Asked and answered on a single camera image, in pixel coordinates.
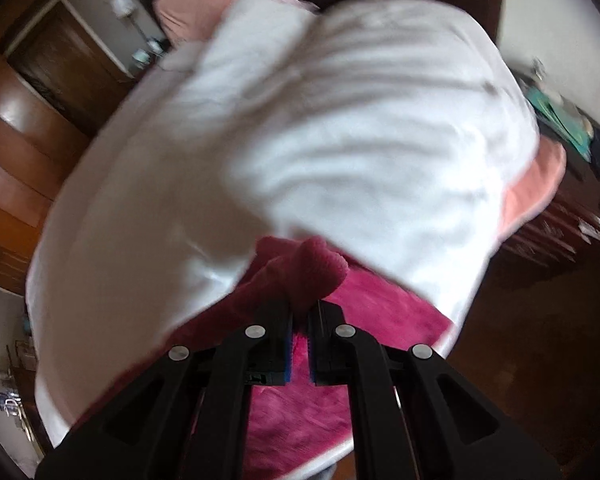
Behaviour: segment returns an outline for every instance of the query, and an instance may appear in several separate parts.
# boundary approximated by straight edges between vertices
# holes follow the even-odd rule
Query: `wooden wardrobe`
[[[77,164],[97,128],[113,113],[130,87],[128,78],[122,81],[122,71],[99,50],[96,43],[87,38],[86,33],[80,35],[72,17],[62,7],[49,13],[41,23],[61,23],[64,27],[62,30],[66,31],[61,37],[62,41],[68,44],[72,40],[78,47],[74,48],[73,57],[69,56],[71,52],[66,49],[62,59],[56,60],[55,73],[43,67],[53,76],[51,79],[43,80],[35,72],[41,65],[38,60],[45,58],[44,45],[50,41],[44,36],[48,27],[35,27],[31,37],[27,34],[20,48],[16,48],[13,62],[5,57],[14,38],[49,1],[4,0],[0,5],[0,287],[16,294],[24,294],[30,259],[62,183]],[[52,39],[58,38],[58,34],[51,36]],[[83,58],[78,58],[78,50],[86,52]],[[84,65],[81,65],[83,73],[95,74],[101,67],[103,78],[109,78],[105,81],[107,92],[92,89],[89,94],[84,91],[87,85],[82,80],[76,83],[75,78],[69,81],[62,79],[62,74],[74,73],[76,64],[80,62]],[[31,74],[37,75],[51,93],[58,90],[67,90],[68,93],[71,85],[83,90],[80,98],[71,102],[74,105],[72,112],[78,105],[86,103],[99,107],[102,113],[92,114],[93,123],[87,125],[83,124],[85,121],[72,121],[77,117],[75,113],[69,117],[66,113],[63,116],[54,108],[58,104],[53,99],[45,99],[48,98],[46,92],[39,92],[40,89],[34,89],[27,83],[27,76]],[[116,88],[116,84],[126,84],[126,87]],[[100,106],[94,99],[89,100],[92,94],[98,92],[109,98],[107,107]],[[66,110],[67,103],[62,103],[61,108]]]

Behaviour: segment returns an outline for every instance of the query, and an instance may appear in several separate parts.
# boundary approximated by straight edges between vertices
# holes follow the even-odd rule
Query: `wooden door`
[[[0,56],[0,286],[24,293],[46,214],[89,139]]]
[[[9,56],[9,64],[80,131],[94,137],[130,79],[58,1]]]

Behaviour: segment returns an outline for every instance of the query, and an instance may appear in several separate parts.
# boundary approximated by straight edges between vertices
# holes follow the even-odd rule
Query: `bed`
[[[452,323],[446,355],[537,145],[515,79],[462,10],[236,0],[188,70],[142,80],[48,216],[27,304],[51,441],[231,291],[265,235],[323,236],[429,301]]]

